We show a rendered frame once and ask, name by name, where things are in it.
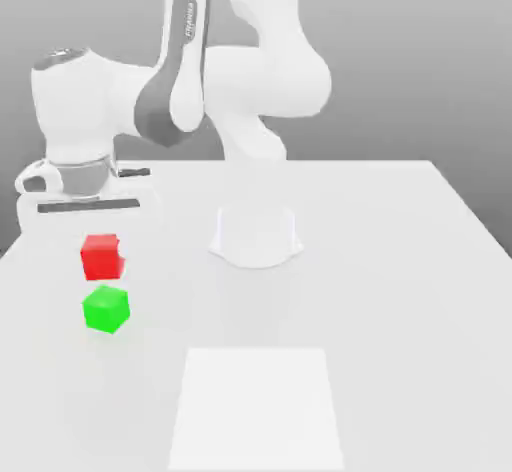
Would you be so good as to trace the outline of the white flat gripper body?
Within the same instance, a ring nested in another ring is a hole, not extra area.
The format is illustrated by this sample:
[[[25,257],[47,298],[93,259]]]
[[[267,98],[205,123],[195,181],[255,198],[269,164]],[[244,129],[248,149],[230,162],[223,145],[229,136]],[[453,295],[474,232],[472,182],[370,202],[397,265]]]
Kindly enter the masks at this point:
[[[17,201],[22,233],[117,234],[159,228],[159,198],[151,190],[111,192],[93,198],[31,192]]]

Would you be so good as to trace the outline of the small green cube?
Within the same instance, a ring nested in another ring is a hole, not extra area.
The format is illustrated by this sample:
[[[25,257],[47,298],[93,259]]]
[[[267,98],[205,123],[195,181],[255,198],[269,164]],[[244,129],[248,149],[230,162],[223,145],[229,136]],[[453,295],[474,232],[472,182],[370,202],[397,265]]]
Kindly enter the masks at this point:
[[[98,286],[82,302],[88,328],[114,334],[129,318],[128,292],[108,285]]]

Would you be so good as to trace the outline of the small red cube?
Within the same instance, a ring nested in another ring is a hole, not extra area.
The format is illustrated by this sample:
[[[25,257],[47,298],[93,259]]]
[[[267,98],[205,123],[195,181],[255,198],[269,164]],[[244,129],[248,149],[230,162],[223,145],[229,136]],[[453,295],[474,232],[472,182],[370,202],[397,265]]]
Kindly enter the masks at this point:
[[[125,259],[119,253],[119,243],[116,234],[94,234],[85,238],[80,256],[88,281],[121,278]]]

